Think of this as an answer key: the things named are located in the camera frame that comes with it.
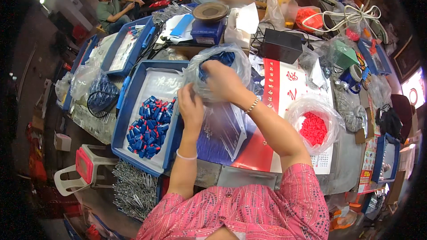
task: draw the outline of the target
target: woman's arm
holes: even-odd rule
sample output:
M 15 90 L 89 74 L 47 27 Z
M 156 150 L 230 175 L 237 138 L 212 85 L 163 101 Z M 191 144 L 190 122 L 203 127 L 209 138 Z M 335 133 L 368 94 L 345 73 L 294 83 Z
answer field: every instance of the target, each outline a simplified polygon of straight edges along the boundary
M 210 60 L 202 65 L 209 74 L 207 83 L 216 96 L 247 111 L 256 100 L 254 93 L 246 89 L 236 72 L 221 62 Z M 311 164 L 310 155 L 301 136 L 272 109 L 258 102 L 249 116 L 258 126 L 267 144 L 280 156 L 282 171 L 296 163 Z
M 193 92 L 192 83 L 178 90 L 178 102 L 184 120 L 184 132 L 178 153 L 184 158 L 195 158 L 197 157 L 195 144 L 203 122 L 203 102 Z M 193 196 L 197 175 L 197 159 L 184 158 L 177 156 L 175 159 L 167 193 L 177 193 L 187 200 Z

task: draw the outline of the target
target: gold bracelet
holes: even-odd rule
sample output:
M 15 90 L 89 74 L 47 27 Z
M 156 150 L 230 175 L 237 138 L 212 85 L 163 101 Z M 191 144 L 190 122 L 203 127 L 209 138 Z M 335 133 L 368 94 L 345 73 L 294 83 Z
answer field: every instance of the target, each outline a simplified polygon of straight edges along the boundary
M 245 113 L 249 114 L 249 112 L 251 112 L 254 109 L 254 107 L 257 105 L 258 101 L 259 101 L 259 99 L 256 98 L 255 102 L 252 104 L 252 106 L 247 111 L 245 111 Z

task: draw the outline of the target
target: metal parts pile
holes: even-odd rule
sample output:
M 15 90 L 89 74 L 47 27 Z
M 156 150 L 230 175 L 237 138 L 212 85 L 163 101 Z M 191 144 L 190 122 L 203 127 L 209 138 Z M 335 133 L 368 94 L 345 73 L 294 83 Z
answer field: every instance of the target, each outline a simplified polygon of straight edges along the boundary
M 143 221 L 157 204 L 157 177 L 120 160 L 113 174 L 114 204 L 126 215 Z
M 193 7 L 188 7 L 185 4 L 178 5 L 177 3 L 173 2 L 167 8 L 164 8 L 160 11 L 155 11 L 151 15 L 153 17 L 154 24 L 161 24 L 162 22 L 165 22 L 176 15 L 192 13 L 193 10 Z

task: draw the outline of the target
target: framed picture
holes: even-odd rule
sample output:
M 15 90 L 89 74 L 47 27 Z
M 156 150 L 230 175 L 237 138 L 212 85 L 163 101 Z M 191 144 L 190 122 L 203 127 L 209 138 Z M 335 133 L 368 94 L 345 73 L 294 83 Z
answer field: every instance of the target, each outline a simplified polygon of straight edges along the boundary
M 393 56 L 392 62 L 400 83 L 408 80 L 421 66 L 421 52 L 412 35 Z

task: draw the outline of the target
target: blue mug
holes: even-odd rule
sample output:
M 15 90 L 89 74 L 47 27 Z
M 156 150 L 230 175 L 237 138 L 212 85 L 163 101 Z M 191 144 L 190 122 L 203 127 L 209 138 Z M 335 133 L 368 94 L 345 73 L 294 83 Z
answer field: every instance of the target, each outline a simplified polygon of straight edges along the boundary
M 348 83 L 348 88 L 353 94 L 360 93 L 360 82 L 362 81 L 362 70 L 356 64 L 348 67 L 339 77 L 341 81 Z

